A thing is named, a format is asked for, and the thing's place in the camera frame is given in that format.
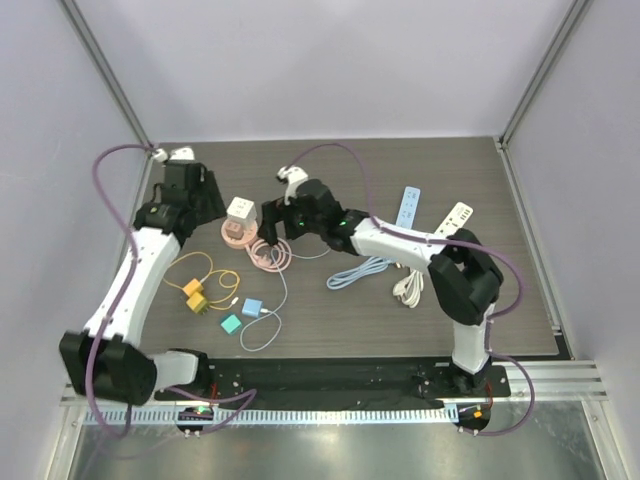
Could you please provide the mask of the white cube adapter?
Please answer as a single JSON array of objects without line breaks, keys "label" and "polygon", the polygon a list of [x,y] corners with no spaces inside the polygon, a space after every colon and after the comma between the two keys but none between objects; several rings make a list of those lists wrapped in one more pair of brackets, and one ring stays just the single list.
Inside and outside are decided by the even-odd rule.
[{"label": "white cube adapter", "polygon": [[227,218],[244,228],[249,228],[257,218],[255,202],[235,196],[227,207]]}]

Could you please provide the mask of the pink dual USB adapter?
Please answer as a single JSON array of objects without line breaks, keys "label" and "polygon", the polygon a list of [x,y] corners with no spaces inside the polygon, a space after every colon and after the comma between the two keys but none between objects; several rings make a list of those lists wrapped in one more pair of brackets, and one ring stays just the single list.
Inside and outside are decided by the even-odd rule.
[{"label": "pink dual USB adapter", "polygon": [[225,235],[231,240],[241,240],[244,236],[244,227],[242,224],[232,220],[224,222]]}]

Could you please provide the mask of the pink round socket base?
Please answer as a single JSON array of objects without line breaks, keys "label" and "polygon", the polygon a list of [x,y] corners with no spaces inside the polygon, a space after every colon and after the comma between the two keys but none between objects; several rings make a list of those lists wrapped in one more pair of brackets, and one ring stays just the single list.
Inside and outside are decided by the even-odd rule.
[{"label": "pink round socket base", "polygon": [[292,250],[284,239],[278,237],[278,243],[269,246],[258,237],[257,223],[254,222],[249,228],[244,228],[241,240],[234,241],[225,235],[224,222],[221,226],[221,236],[225,244],[232,249],[244,251],[256,268],[268,273],[278,273],[290,266]]}]

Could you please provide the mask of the blue power strip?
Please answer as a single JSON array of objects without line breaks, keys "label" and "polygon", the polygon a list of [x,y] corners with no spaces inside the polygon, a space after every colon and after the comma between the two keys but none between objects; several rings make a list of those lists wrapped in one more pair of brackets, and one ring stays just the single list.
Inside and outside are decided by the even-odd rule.
[{"label": "blue power strip", "polygon": [[[396,216],[396,226],[408,229],[412,228],[420,194],[421,190],[417,187],[405,187]],[[370,257],[358,267],[332,275],[327,279],[326,286],[329,290],[346,288],[365,276],[382,273],[390,264],[391,262],[389,260],[380,257]]]}]

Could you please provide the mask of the blue charger with white cable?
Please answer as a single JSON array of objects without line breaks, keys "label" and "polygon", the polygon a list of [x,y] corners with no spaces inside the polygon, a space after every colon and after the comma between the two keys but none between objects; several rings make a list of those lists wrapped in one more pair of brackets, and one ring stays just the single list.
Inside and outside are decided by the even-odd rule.
[{"label": "blue charger with white cable", "polygon": [[[246,253],[252,264],[259,270],[276,275],[283,287],[283,298],[280,303],[273,309],[269,309],[264,305],[262,300],[255,298],[247,298],[242,306],[241,313],[250,318],[250,321],[240,330],[239,343],[240,347],[248,353],[257,353],[269,347],[279,336],[283,320],[279,315],[279,311],[285,305],[289,296],[289,289],[285,279],[284,272],[290,267],[293,259],[299,260],[316,260],[326,256],[329,250],[326,249],[322,253],[315,255],[299,255],[295,254],[289,243],[285,240],[278,240],[275,246],[269,246],[264,240],[258,240],[253,246],[245,248]],[[261,346],[249,347],[245,342],[245,335],[250,327],[257,325],[259,322],[275,318],[277,327],[274,334],[269,340]]]}]

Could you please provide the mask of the yellow dual USB adapter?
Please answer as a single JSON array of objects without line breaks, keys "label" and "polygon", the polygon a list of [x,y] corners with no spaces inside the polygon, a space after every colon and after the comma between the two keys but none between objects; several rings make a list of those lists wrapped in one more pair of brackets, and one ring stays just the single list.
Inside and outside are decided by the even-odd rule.
[{"label": "yellow dual USB adapter", "polygon": [[188,297],[186,305],[194,314],[200,315],[208,311],[210,303],[201,292],[194,292]]}]

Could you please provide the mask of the green plug adapter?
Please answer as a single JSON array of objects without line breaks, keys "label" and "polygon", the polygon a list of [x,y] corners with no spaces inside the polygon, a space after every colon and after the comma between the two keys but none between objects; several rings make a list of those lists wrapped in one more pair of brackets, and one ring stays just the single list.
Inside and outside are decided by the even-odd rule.
[{"label": "green plug adapter", "polygon": [[243,323],[236,314],[227,314],[220,320],[220,327],[227,335],[234,335],[241,331]]}]

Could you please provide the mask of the white power strip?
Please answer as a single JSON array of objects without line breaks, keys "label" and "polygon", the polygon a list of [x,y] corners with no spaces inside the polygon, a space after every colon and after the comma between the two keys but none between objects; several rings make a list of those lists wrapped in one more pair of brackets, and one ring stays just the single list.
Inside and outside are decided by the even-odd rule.
[{"label": "white power strip", "polygon": [[[441,235],[451,235],[463,227],[473,215],[473,208],[458,202],[446,218],[437,227],[436,232]],[[424,289],[424,274],[409,268],[408,275],[399,280],[392,288],[392,295],[408,308],[415,308]]]}]

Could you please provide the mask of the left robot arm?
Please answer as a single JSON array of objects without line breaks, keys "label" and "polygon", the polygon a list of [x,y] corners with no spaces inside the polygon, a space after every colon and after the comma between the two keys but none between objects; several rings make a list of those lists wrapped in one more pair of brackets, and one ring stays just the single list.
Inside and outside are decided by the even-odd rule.
[{"label": "left robot arm", "polygon": [[142,406],[159,390],[177,386],[188,398],[205,397],[212,375],[206,355],[172,349],[147,356],[141,335],[151,303],[194,230],[222,218],[224,203],[215,175],[193,159],[168,160],[158,184],[160,198],[136,212],[128,251],[101,305],[80,332],[66,332],[59,351],[75,392]]}]

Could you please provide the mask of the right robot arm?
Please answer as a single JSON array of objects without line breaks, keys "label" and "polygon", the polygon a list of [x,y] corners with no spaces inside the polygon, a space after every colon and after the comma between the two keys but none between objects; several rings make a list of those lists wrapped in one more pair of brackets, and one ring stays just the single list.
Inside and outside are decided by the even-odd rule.
[{"label": "right robot arm", "polygon": [[433,233],[388,224],[368,212],[345,209],[318,179],[288,188],[261,206],[258,236],[270,245],[277,227],[295,240],[315,234],[332,250],[381,257],[430,277],[440,308],[453,322],[449,381],[460,394],[482,393],[491,367],[486,325],[504,277],[464,225],[473,210],[457,203]]}]

